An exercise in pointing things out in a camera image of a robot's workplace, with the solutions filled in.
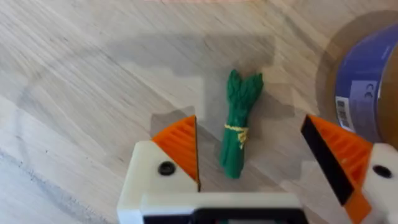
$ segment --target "ce mark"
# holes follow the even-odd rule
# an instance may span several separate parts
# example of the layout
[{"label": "ce mark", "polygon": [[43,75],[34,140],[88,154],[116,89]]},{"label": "ce mark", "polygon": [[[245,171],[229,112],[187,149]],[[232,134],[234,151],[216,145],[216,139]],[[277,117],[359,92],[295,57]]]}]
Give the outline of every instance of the ce mark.
[{"label": "ce mark", "polygon": [[365,98],[373,98],[373,92],[374,92],[373,90],[374,90],[374,85],[368,84],[366,86]]}]

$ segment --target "black strip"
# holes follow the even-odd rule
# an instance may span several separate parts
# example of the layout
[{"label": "black strip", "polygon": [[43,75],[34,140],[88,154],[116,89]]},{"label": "black strip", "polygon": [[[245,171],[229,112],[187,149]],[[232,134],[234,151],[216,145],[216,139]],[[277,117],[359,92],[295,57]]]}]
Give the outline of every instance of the black strip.
[{"label": "black strip", "polygon": [[307,224],[298,208],[201,208],[192,215],[193,224],[213,224],[223,220],[274,220],[291,224]]},{"label": "black strip", "polygon": [[310,146],[337,199],[341,205],[344,205],[353,193],[354,188],[308,116],[305,117],[301,133]]},{"label": "black strip", "polygon": [[197,117],[195,116],[195,144],[196,144],[196,153],[197,153],[197,181],[198,181],[198,192],[201,190],[200,184],[200,176],[199,176],[199,153],[198,153],[198,124],[197,124]]}]

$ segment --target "tape roll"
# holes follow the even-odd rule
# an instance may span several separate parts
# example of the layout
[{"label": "tape roll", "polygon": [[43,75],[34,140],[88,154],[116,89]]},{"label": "tape roll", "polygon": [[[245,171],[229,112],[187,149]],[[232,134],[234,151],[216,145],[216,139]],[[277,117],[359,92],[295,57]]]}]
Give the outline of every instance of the tape roll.
[{"label": "tape roll", "polygon": [[395,147],[398,138],[398,24],[358,42],[341,61],[335,106],[340,126]]}]

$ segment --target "light wooden surface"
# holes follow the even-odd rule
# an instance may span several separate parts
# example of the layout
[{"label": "light wooden surface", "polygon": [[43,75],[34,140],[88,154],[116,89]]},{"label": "light wooden surface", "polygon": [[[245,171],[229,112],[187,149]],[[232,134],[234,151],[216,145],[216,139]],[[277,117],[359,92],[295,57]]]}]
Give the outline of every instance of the light wooden surface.
[{"label": "light wooden surface", "polygon": [[[117,223],[134,143],[197,114],[207,191],[296,193],[348,223],[300,135],[330,71],[396,0],[0,0],[0,223]],[[232,68],[264,73],[239,180],[217,163]]]}]

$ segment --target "black screw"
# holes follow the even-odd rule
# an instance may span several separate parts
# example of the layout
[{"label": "black screw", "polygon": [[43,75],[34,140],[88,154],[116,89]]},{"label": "black screw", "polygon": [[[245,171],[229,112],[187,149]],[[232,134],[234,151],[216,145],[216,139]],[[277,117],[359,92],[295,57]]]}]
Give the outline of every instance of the black screw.
[{"label": "black screw", "polygon": [[160,175],[164,176],[172,175],[175,172],[175,164],[170,161],[164,161],[160,164],[157,171]]},{"label": "black screw", "polygon": [[382,165],[374,165],[373,171],[377,173],[379,176],[390,179],[392,178],[391,170]]}]

